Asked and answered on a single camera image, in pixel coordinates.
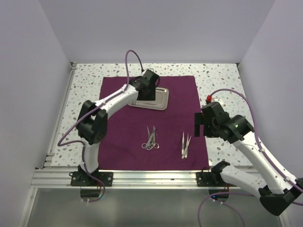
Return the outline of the stainless steel instrument tray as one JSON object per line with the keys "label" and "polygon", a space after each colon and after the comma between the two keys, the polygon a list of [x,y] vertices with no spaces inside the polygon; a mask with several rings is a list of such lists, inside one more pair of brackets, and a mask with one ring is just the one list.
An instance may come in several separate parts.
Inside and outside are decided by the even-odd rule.
{"label": "stainless steel instrument tray", "polygon": [[130,107],[138,107],[143,109],[151,109],[164,111],[168,106],[169,90],[167,88],[158,87],[155,90],[155,101],[135,101],[129,103]]}

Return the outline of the steel tweezers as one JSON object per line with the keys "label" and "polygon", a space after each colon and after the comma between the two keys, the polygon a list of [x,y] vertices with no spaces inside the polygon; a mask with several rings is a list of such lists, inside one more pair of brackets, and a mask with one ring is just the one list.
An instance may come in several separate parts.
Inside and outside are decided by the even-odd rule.
{"label": "steel tweezers", "polygon": [[187,155],[187,145],[188,145],[189,137],[187,136],[187,139],[185,139],[184,132],[182,134],[182,149],[181,149],[181,155],[182,159],[186,158]]}
{"label": "steel tweezers", "polygon": [[187,135],[187,139],[185,139],[184,132],[182,134],[182,146],[181,146],[181,158],[187,158],[188,148],[191,141],[191,136]]}

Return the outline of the purple surgical drape cloth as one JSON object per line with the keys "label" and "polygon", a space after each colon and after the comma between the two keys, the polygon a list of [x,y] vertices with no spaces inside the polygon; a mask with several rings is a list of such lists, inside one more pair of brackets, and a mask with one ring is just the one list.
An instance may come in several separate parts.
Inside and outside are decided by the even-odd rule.
{"label": "purple surgical drape cloth", "polygon": [[[193,76],[164,76],[160,87],[169,90],[164,111],[125,106],[108,120],[107,135],[98,153],[103,170],[201,170],[208,168],[204,136],[194,136],[194,115],[200,112]],[[147,127],[156,127],[159,149],[141,147],[148,140]],[[181,158],[182,134],[191,136],[187,158]]]}

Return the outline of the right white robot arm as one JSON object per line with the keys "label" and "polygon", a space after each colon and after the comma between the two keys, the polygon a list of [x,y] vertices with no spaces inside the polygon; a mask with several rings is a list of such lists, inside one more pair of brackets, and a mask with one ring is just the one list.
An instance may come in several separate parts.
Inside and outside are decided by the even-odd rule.
{"label": "right white robot arm", "polygon": [[227,113],[195,114],[195,136],[204,127],[206,137],[228,141],[253,164],[261,175],[254,177],[226,161],[210,172],[197,174],[208,184],[232,184],[257,197],[271,214],[279,216],[303,193],[303,180],[287,171],[266,147],[259,148],[253,126],[241,115],[230,118]]}

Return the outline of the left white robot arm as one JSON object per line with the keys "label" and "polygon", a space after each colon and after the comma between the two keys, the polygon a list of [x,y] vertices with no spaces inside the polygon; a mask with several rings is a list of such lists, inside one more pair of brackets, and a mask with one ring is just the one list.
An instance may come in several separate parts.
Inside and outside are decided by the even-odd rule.
{"label": "left white robot arm", "polygon": [[80,182],[104,185],[98,175],[98,149],[107,134],[109,118],[131,102],[154,101],[156,87],[156,82],[136,77],[105,98],[82,105],[76,126],[79,137],[84,139],[77,171]]}

